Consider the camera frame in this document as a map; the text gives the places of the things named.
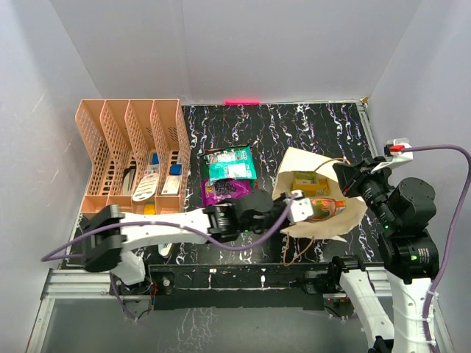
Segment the brown paper bag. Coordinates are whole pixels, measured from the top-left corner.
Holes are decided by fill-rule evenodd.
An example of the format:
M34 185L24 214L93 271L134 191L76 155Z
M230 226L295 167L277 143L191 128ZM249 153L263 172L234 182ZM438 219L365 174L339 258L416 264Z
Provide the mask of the brown paper bag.
M272 198L294 191L302 198L291 206L283 265L294 264L316 240L340 240L361 224L366 204L359 196L348 199L339 187L335 163L350 164L345 157L329 158L289 147L277 170Z

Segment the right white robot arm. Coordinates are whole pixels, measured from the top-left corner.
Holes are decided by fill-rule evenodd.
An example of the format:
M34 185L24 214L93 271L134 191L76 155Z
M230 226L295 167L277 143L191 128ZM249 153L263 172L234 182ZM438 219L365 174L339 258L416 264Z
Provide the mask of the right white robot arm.
M357 255L335 256L328 283L345 292L364 329L370 352L429 352L434 339L422 309L439 272L439 253L427 231L436 215L435 190L427 182L405 178L388 183L392 170L383 157L355 165L335 163L339 188L347 198L361 197L383 232L378 237L380 257L389 281L394 317L389 318L375 295L365 265Z

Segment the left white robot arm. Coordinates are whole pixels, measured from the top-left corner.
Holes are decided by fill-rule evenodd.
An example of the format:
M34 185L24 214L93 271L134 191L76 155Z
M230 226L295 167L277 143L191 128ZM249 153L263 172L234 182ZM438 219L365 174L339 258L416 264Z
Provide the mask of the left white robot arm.
M273 199L256 189L240 199L186 213L144 215L125 213L110 204L87 223L82 243L82 266L90 273L109 271L136 293L152 284L144 260L134 250L167 243L212 244L244 252L264 243L289 224L294 197Z

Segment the purple snack bag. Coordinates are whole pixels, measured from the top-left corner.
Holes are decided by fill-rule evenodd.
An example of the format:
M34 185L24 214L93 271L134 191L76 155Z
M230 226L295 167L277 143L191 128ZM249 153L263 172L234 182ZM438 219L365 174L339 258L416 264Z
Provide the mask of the purple snack bag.
M220 179L211 185L209 179L204 179L201 188L202 206L209 207L226 199L240 199L251 194L253 182L249 179Z

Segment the orange fox's fruits candy bag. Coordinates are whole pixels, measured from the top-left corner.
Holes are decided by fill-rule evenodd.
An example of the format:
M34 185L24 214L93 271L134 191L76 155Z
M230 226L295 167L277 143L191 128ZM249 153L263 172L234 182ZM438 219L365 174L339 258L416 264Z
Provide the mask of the orange fox's fruits candy bag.
M326 221L330 218L333 218L341 214L347 203L345 200L335 200L331 198L310 198L312 207L314 210L314 215L308 218L306 221L315 223L320 221Z

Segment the yellow green snack box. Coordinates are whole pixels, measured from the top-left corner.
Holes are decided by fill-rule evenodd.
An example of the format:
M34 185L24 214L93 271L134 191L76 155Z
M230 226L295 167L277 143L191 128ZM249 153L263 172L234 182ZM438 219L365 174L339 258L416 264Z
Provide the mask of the yellow green snack box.
M291 189L301 190L307 197L330 195L328 178L316 172L295 171Z

